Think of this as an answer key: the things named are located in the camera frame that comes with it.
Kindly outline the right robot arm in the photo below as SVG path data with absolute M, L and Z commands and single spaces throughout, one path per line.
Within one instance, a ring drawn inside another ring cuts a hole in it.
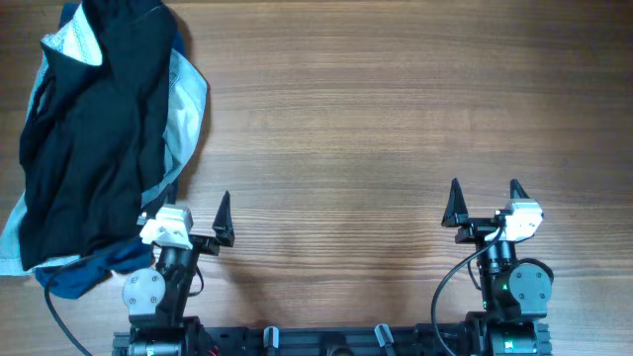
M 475 252 L 454 266 L 436 288 L 431 301 L 431 327 L 447 355 L 535 355 L 553 353 L 548 314 L 555 276 L 545 263 L 519 259 L 515 247 L 535 235 L 544 220 L 539 203 L 529 198 L 518 180 L 509 183 L 509 200 L 490 218 L 469 215 L 461 185 L 453 179 L 441 225 L 455 228 L 455 242 L 472 244 Z M 470 311 L 451 347 L 437 322 L 439 297 L 449 280 L 476 261 L 483 309 Z

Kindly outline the black shorts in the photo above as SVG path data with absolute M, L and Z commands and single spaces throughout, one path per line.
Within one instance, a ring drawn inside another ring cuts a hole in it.
M 165 172 L 176 21 L 159 1 L 85 1 L 76 14 L 97 56 L 42 40 L 47 70 L 20 137 L 25 269 L 130 239 L 143 192 Z

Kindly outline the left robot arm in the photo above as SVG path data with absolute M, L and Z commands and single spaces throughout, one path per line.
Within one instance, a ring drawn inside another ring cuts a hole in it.
M 232 247 L 234 228 L 230 192 L 225 192 L 212 224 L 212 235 L 193 233 L 193 218 L 184 206 L 165 204 L 141 219 L 139 236 L 155 244 L 160 254 L 153 267 L 138 269 L 128 277 L 123 301 L 128 308 L 130 331 L 113 340 L 114 355 L 171 356 L 219 355 L 220 347 L 196 316 L 186 316 L 187 301 L 203 254 L 217 256 L 221 247 Z

